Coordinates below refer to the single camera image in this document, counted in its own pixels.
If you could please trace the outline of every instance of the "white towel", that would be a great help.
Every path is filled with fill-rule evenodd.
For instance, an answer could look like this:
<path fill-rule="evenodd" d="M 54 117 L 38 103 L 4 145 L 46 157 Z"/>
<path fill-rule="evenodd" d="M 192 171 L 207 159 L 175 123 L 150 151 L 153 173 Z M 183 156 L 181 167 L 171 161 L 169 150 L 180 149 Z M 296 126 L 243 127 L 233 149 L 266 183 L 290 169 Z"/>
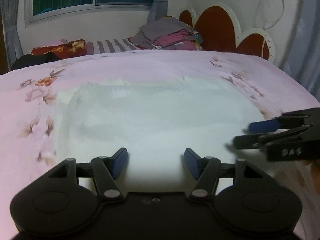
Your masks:
<path fill-rule="evenodd" d="M 237 157 L 226 144 L 249 122 L 262 120 L 247 98 L 221 80 L 89 83 L 58 94 L 55 145 L 59 161 L 74 157 L 77 162 L 126 147 L 129 163 L 119 178 L 120 189 L 187 191 L 195 181 L 183 164 L 186 148 L 234 163 Z"/>

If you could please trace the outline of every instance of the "pillow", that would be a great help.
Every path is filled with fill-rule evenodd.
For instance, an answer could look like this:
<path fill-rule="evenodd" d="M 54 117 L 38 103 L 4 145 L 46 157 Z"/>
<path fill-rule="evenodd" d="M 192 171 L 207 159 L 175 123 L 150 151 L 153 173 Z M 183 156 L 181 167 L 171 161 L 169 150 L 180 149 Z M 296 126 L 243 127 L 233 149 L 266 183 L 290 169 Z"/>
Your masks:
<path fill-rule="evenodd" d="M 84 40 L 71 41 L 59 46 L 34 48 L 31 51 L 31 55 L 43 55 L 49 51 L 53 52 L 60 59 L 87 55 L 87 49 Z"/>

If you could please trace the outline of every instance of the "folded clothes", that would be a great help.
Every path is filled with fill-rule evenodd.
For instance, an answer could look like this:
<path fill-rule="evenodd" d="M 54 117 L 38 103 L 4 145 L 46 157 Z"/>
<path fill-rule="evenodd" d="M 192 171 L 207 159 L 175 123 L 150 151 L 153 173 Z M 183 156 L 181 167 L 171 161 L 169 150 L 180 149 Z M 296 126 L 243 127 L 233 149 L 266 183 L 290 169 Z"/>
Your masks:
<path fill-rule="evenodd" d="M 167 46 L 162 49 L 171 50 L 197 50 L 195 43 L 193 41 L 182 41 L 171 46 Z"/>
<path fill-rule="evenodd" d="M 174 17 L 165 17 L 141 26 L 130 42 L 145 49 L 201 50 L 202 39 L 193 27 Z"/>
<path fill-rule="evenodd" d="M 155 45 L 167 47 L 181 41 L 195 41 L 196 37 L 191 35 L 186 29 L 182 29 L 176 33 L 160 37 L 154 41 Z"/>
<path fill-rule="evenodd" d="M 181 31 L 182 29 L 192 33 L 187 24 L 174 17 L 161 18 L 140 27 L 143 35 L 152 42 L 158 38 Z"/>
<path fill-rule="evenodd" d="M 142 46 L 146 49 L 154 49 L 152 42 L 148 40 L 141 31 L 139 31 L 135 36 L 130 39 L 130 42 L 134 45 Z"/>

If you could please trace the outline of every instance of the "blue finger pad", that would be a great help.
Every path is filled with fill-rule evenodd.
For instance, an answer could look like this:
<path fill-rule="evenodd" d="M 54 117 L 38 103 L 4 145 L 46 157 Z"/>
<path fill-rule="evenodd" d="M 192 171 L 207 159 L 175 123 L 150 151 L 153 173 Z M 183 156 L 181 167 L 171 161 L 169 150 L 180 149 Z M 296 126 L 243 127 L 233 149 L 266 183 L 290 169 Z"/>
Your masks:
<path fill-rule="evenodd" d="M 265 132 L 275 132 L 280 129 L 281 125 L 276 120 L 253 122 L 249 124 L 248 130 L 250 133 L 265 133 Z"/>
<path fill-rule="evenodd" d="M 112 165 L 111 175 L 114 179 L 118 179 L 121 174 L 121 171 L 125 167 L 128 161 L 128 152 L 122 152 L 114 161 Z"/>
<path fill-rule="evenodd" d="M 192 177 L 195 180 L 198 180 L 201 174 L 200 174 L 197 159 L 194 158 L 194 156 L 191 153 L 189 153 L 188 151 L 185 151 L 184 152 L 184 162 L 186 163 L 186 166 L 187 166 L 188 170 L 190 171 Z"/>

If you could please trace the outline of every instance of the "red headboard panel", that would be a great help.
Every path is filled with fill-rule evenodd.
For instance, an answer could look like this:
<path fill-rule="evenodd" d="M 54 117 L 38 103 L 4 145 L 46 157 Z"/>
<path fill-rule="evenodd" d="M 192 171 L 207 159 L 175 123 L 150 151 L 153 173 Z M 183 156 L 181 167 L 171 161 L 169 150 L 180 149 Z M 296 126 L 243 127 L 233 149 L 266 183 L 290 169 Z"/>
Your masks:
<path fill-rule="evenodd" d="M 183 11 L 180 20 L 190 24 L 191 14 Z M 201 34 L 203 50 L 214 50 L 220 52 L 234 52 L 261 57 L 261 49 L 264 37 L 259 33 L 252 33 L 245 37 L 236 47 L 236 34 L 233 22 L 220 6 L 207 8 L 196 22 L 195 29 Z M 265 43 L 263 48 L 263 58 L 269 59 L 269 48 Z"/>

